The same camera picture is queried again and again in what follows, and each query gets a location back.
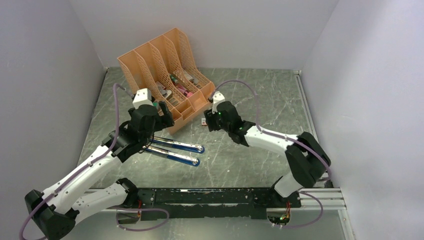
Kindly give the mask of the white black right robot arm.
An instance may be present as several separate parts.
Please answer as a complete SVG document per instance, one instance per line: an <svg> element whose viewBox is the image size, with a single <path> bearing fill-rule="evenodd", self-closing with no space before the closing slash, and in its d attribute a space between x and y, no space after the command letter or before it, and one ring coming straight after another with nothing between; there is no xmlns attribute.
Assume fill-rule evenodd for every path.
<svg viewBox="0 0 424 240"><path fill-rule="evenodd" d="M292 193L313 187L324 173L330 171L331 160L309 132L292 135L258 127L254 122L243 120L229 101L223 101L203 114L209 131L223 130L236 144L286 156L290 172L272 185L269 197L275 207L287 203Z"/></svg>

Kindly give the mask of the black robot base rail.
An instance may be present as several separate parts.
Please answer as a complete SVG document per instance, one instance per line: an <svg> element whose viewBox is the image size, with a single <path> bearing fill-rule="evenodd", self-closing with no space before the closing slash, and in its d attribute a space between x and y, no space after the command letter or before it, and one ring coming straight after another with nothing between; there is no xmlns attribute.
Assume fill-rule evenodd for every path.
<svg viewBox="0 0 424 240"><path fill-rule="evenodd" d="M300 208L298 193L281 197L271 187L242 188L140 188L127 178L117 180L128 194L121 207L141 213L119 212L118 222L194 218L237 218L265 220L269 209Z"/></svg>

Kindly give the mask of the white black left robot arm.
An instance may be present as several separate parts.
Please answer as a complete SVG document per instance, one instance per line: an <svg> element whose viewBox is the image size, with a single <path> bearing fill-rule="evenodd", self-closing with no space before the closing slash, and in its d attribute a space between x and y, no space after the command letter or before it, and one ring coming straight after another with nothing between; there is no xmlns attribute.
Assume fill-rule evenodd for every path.
<svg viewBox="0 0 424 240"><path fill-rule="evenodd" d="M121 166L151 142L154 133L174 125L164 101L159 101L162 114L150 101L135 101L129 109L130 120L117 124L90 157L66 177L43 191L31 190L25 196L33 220L47 240L60 240L82 220L109 207L132 208L139 201L139 190L127 178L86 195L97 180Z"/></svg>

